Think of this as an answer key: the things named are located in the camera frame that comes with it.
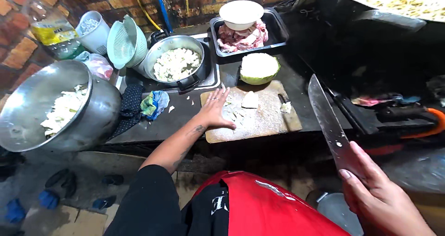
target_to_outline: plastic bottle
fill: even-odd
[[[22,13],[28,17],[31,32],[60,60],[74,59],[85,48],[66,17],[42,0],[28,0]]]

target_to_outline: yellow label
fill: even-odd
[[[69,41],[73,38],[79,37],[75,29],[70,25],[58,25],[37,27],[31,26],[32,33],[36,38],[43,43],[43,45],[53,45],[64,41]]]

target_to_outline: polka dot cloth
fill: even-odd
[[[121,103],[121,116],[120,122],[114,133],[108,138],[108,140],[120,135],[121,133],[129,130],[132,126],[141,121],[141,101],[142,91],[145,88],[138,84],[128,85],[122,95]]]

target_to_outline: knife blade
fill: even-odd
[[[364,179],[362,166],[349,145],[349,140],[315,74],[309,81],[308,93],[315,116],[320,123],[337,169],[349,170],[360,179]]]

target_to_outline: chopped cabbage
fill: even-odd
[[[184,79],[197,69],[201,58],[198,53],[185,48],[164,52],[154,64],[154,75],[163,82]]]
[[[291,109],[292,109],[291,102],[286,102],[286,103],[281,104],[281,108],[280,108],[281,112],[283,112],[285,114],[290,114]]]
[[[241,106],[243,108],[258,108],[259,97],[253,91],[249,91],[242,99]]]
[[[51,137],[60,131],[81,108],[88,89],[82,85],[74,89],[74,92],[62,91],[63,95],[54,101],[53,110],[46,115],[47,120],[40,123],[45,128],[45,136]]]
[[[267,53],[251,53],[242,58],[240,78],[251,85],[261,85],[273,80],[280,69],[275,57]]]

